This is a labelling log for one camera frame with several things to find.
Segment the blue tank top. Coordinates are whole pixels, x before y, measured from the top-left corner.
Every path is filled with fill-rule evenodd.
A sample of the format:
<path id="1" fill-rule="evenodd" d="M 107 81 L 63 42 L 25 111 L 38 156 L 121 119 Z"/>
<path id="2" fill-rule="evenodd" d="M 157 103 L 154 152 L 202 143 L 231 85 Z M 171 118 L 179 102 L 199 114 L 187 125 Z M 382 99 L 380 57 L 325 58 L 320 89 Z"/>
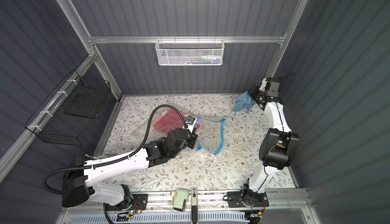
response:
<path id="1" fill-rule="evenodd" d="M 240 112 L 245 110 L 247 113 L 250 113 L 255 104 L 255 100 L 252 99 L 248 94 L 248 91 L 246 91 L 234 99 L 234 107 L 232 111 Z"/>

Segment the clear vacuum bag blue zipper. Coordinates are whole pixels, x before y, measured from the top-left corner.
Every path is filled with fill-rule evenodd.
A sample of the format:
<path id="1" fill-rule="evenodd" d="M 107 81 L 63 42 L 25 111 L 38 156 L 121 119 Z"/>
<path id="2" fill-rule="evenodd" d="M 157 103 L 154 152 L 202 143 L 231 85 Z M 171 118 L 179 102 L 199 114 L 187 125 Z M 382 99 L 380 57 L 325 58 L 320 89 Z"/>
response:
<path id="1" fill-rule="evenodd" d="M 197 151 L 204 150 L 209 154 L 218 155 L 224 147 L 224 123 L 221 116 L 200 116 L 182 107 L 160 107 L 153 113 L 151 124 L 148 121 L 141 123 L 132 131 L 134 136 L 144 138 L 148 130 L 147 143 L 160 138 L 167 138 L 168 133 L 177 128 L 184 128 L 184 122 L 192 133 L 194 143 L 186 146 Z"/>

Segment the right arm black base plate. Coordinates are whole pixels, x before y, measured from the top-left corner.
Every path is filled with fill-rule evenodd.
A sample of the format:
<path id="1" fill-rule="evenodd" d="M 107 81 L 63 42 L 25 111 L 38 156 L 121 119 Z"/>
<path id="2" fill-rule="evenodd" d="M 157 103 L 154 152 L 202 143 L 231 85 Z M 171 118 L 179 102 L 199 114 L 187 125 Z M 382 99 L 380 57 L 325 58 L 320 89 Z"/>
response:
<path id="1" fill-rule="evenodd" d="M 249 191 L 246 194 L 243 194 L 242 192 L 242 190 L 238 192 L 227 192 L 227 202 L 230 208 L 269 207 L 269 201 L 266 193 L 255 193 Z"/>

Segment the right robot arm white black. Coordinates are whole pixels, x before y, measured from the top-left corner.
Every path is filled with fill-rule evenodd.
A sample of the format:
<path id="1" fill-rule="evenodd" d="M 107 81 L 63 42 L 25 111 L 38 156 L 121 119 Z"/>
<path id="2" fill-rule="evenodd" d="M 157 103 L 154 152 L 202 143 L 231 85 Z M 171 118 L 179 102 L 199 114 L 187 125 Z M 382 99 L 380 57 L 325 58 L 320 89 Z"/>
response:
<path id="1" fill-rule="evenodd" d="M 248 192 L 253 196 L 263 195 L 277 173 L 292 164 L 299 142 L 298 134 L 293 133 L 285 118 L 283 101 L 278 97 L 279 85 L 279 80 L 268 77 L 248 92 L 263 109 L 269 123 L 259 149 L 261 163 L 247 182 Z"/>

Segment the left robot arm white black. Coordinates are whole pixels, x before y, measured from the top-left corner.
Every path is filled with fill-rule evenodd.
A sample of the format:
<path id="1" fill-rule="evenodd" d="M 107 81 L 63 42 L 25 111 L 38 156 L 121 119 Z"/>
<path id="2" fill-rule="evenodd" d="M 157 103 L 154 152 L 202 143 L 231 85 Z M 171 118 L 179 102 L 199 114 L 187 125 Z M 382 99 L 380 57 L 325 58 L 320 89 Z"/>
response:
<path id="1" fill-rule="evenodd" d="M 170 131 L 166 137 L 145 144 L 135 155 L 121 154 L 98 160 L 97 164 L 87 161 L 87 169 L 70 170 L 63 176 L 62 207 L 74 207 L 87 201 L 121 206 L 130 199 L 129 187 L 111 185 L 104 180 L 134 170 L 158 166 L 175 158 L 186 147 L 194 148 L 197 134 L 189 134 L 183 128 Z"/>

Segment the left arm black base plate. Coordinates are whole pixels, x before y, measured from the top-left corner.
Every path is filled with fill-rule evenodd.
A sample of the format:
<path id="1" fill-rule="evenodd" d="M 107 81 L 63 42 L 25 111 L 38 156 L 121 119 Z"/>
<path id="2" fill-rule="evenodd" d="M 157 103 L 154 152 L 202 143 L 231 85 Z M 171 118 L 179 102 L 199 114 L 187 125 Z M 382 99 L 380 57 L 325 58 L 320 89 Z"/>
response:
<path id="1" fill-rule="evenodd" d="M 125 199 L 117 205 L 111 206 L 109 204 L 104 204 L 104 206 L 107 211 L 143 211 L 146 209 L 148 197 L 147 194 L 132 194 L 131 197 L 125 197 Z"/>

